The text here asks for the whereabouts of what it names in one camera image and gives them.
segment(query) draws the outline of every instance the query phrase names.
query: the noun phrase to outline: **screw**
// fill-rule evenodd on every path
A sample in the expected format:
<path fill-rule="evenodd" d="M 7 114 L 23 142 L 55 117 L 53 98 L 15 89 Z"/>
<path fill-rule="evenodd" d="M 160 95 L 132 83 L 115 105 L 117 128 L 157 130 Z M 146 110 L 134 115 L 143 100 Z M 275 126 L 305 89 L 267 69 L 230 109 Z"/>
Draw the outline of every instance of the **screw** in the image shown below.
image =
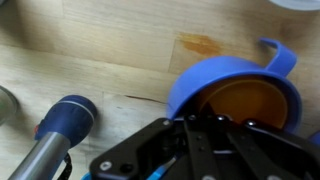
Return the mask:
<path fill-rule="evenodd" d="M 225 120 L 225 117 L 224 117 L 224 116 L 218 116 L 217 119 L 218 119 L 219 121 L 223 121 L 223 120 Z"/>
<path fill-rule="evenodd" d="M 213 176 L 211 175 L 205 175 L 202 177 L 201 180 L 216 180 L 216 178 L 214 178 Z"/>
<path fill-rule="evenodd" d="M 252 120 L 247 121 L 247 125 L 249 125 L 249 126 L 255 126 L 256 124 L 257 123 Z"/>
<path fill-rule="evenodd" d="M 110 161 L 104 161 L 100 164 L 100 169 L 102 171 L 106 171 L 112 167 L 112 163 Z"/>
<path fill-rule="evenodd" d="M 194 121 L 194 120 L 197 119 L 197 117 L 196 117 L 195 115 L 190 115 L 190 116 L 188 117 L 188 119 L 189 119 L 190 121 Z"/>
<path fill-rule="evenodd" d="M 163 125 L 168 126 L 170 122 L 168 120 L 163 121 Z"/>
<path fill-rule="evenodd" d="M 282 180 L 279 176 L 276 175 L 269 175 L 267 180 Z"/>
<path fill-rule="evenodd" d="M 200 141 L 202 139 L 202 136 L 197 136 L 197 140 Z"/>

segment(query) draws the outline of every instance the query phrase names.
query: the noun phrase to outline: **white object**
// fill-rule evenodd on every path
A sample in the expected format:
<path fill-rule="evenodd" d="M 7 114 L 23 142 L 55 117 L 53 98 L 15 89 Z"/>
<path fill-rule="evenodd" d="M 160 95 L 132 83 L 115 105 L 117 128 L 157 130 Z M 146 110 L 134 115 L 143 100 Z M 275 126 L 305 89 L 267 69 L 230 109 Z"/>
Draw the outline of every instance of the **white object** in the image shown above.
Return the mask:
<path fill-rule="evenodd" d="M 300 11 L 320 10 L 320 0 L 270 0 L 271 2 L 288 9 Z"/>

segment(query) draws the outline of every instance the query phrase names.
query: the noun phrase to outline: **blue mug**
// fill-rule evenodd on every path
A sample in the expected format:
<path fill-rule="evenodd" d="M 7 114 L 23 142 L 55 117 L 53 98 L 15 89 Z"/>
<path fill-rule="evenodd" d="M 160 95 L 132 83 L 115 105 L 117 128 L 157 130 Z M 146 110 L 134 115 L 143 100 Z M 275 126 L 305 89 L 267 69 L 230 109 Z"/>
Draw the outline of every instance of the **blue mug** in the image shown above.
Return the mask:
<path fill-rule="evenodd" d="M 167 118 L 175 120 L 183 116 L 188 103 L 209 86 L 232 78 L 259 76 L 282 92 L 287 105 L 282 129 L 294 133 L 300 125 L 302 104 L 298 91 L 286 76 L 295 66 L 297 56 L 279 41 L 268 38 L 261 38 L 260 41 L 277 49 L 276 55 L 266 67 L 239 57 L 219 56 L 203 60 L 187 69 L 170 91 Z"/>

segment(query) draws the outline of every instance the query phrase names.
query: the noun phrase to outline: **stain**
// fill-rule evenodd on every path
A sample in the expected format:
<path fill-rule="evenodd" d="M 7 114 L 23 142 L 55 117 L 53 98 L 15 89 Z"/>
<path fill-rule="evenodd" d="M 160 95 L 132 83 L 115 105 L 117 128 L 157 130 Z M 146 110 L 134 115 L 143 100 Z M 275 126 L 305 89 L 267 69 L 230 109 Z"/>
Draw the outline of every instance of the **stain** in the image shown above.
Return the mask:
<path fill-rule="evenodd" d="M 210 39 L 208 36 L 180 33 L 179 39 L 184 48 L 203 56 L 211 57 L 221 54 L 220 43 Z"/>

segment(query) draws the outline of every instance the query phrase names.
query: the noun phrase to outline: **wooden table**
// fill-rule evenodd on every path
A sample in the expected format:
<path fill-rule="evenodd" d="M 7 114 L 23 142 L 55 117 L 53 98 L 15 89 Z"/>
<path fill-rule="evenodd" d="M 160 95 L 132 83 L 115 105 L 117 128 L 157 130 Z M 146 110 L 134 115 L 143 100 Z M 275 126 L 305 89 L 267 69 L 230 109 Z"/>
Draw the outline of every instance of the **wooden table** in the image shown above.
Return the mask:
<path fill-rule="evenodd" d="M 289 75 L 303 99 L 299 134 L 320 128 L 320 13 L 267 0 L 9 0 L 0 7 L 0 84 L 20 102 L 1 126 L 0 179 L 27 155 L 33 127 L 60 98 L 98 107 L 91 134 L 70 150 L 71 179 L 92 159 L 157 117 L 171 85 L 192 64 L 233 55 L 266 65 L 278 39 L 299 56 Z"/>

